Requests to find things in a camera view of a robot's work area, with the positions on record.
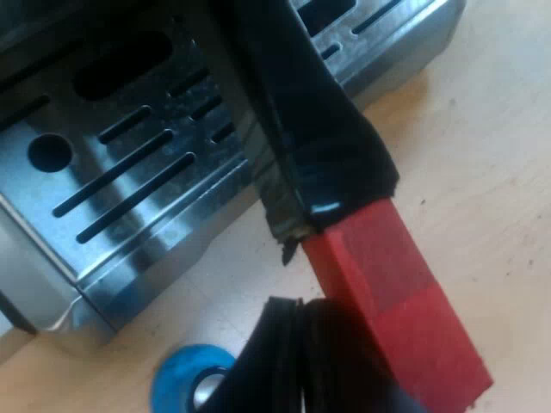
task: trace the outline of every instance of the slot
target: slot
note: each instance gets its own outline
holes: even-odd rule
[[[83,99],[98,101],[160,65],[171,54],[172,43],[163,32],[136,34],[78,71],[73,88]]]
[[[333,44],[333,45],[330,45],[329,47],[327,47],[322,53],[321,53],[321,58],[323,60],[327,60],[328,58],[330,58],[333,54],[335,54],[336,52],[338,52],[341,48],[339,47],[338,44]]]
[[[160,149],[163,145],[168,144],[172,140],[172,136],[172,131],[166,130],[156,137],[150,139],[140,148],[136,149],[134,152],[123,158],[118,164],[105,172],[102,176],[99,176],[94,181],[88,183],[73,196],[56,206],[53,209],[53,216],[56,218],[61,218],[68,212],[72,211],[74,208],[79,206],[85,200],[89,199],[89,197],[98,192],[100,189],[106,187],[119,176],[124,174],[134,165],[146,159],[153,152]]]
[[[211,140],[215,144],[219,144],[222,140],[224,140],[234,132],[235,132],[235,126],[232,123],[228,123],[227,125],[222,127],[219,131],[214,133]]]
[[[299,16],[313,37],[355,5],[356,0],[312,0],[299,9]]]
[[[104,145],[108,144],[113,139],[144,121],[150,114],[152,114],[152,109],[149,106],[142,106],[101,132],[98,135],[99,141]]]
[[[193,153],[186,153],[183,157],[175,161],[173,164],[165,168],[157,176],[146,182],[136,192],[126,198],[119,205],[113,207],[100,218],[98,218],[92,225],[86,228],[84,231],[77,235],[77,241],[79,243],[87,243],[101,231],[113,224],[117,219],[122,218],[125,213],[128,213],[132,208],[136,207],[141,201],[161,188],[170,179],[184,171],[195,161],[195,155]]]
[[[196,111],[194,111],[194,113],[191,114],[191,119],[192,120],[201,120],[202,118],[207,116],[207,114],[210,111],[217,108],[221,104],[222,104],[222,97],[221,96],[216,96],[213,99],[211,99],[210,101],[207,101],[206,103],[204,103],[198,109],[196,109]]]
[[[52,52],[47,56],[44,56],[43,58],[40,58],[34,61],[30,65],[18,71],[17,73],[14,73],[13,75],[6,77],[4,80],[0,80],[0,93],[3,93],[8,89],[13,88],[18,83],[23,82],[24,80],[35,75],[39,71],[42,71],[47,67],[53,65],[58,60],[61,60],[65,56],[75,52],[79,47],[82,46],[82,44],[83,42],[81,40],[75,40],[70,43],[67,43],[60,49],[56,50],[55,52]]]
[[[189,76],[186,80],[184,80],[180,84],[177,84],[172,89],[170,89],[169,96],[179,97],[183,95],[192,87],[194,87],[196,84],[201,83],[203,80],[205,80],[209,75],[210,75],[210,72],[206,67],[196,71],[191,76]]]
[[[352,29],[353,34],[360,34],[365,29],[367,29],[369,26],[371,26],[373,23],[378,21],[380,18],[382,18],[386,13],[388,13],[394,6],[398,5],[399,2],[402,0],[392,0],[391,2],[388,2],[384,6],[382,6],[380,9],[378,9],[374,14],[372,14],[365,22],[357,25],[355,28]]]
[[[7,118],[0,120],[0,132],[5,131],[6,129],[13,126],[17,122],[21,122],[22,120],[29,117],[37,110],[44,108],[49,102],[50,102],[50,97],[46,95],[42,95],[40,97],[37,97],[33,101],[27,103],[25,106],[15,111]]]

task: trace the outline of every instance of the blue ring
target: blue ring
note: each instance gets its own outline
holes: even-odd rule
[[[164,361],[153,379],[152,412],[193,413],[189,411],[189,400],[195,390],[195,378],[209,368],[230,369],[234,361],[227,351],[210,345],[178,350]]]

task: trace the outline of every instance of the drip tray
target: drip tray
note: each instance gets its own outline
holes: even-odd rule
[[[158,6],[125,19],[51,28],[8,51],[0,76],[4,207],[115,329],[256,199],[182,19]]]

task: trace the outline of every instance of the light wood surface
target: light wood surface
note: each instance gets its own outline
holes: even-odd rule
[[[447,51],[366,115],[402,175],[396,205],[495,386],[473,412],[551,409],[551,5],[469,0]],[[319,287],[287,268],[256,204],[87,359],[37,338],[0,367],[2,412],[147,412],[185,343],[237,353],[269,295]]]

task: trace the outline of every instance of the black electrical tape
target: black electrical tape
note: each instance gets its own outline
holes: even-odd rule
[[[206,5],[190,11],[189,24],[220,81],[280,242],[393,195],[399,176],[386,147],[287,0],[195,3]],[[251,113],[256,118],[245,121]]]

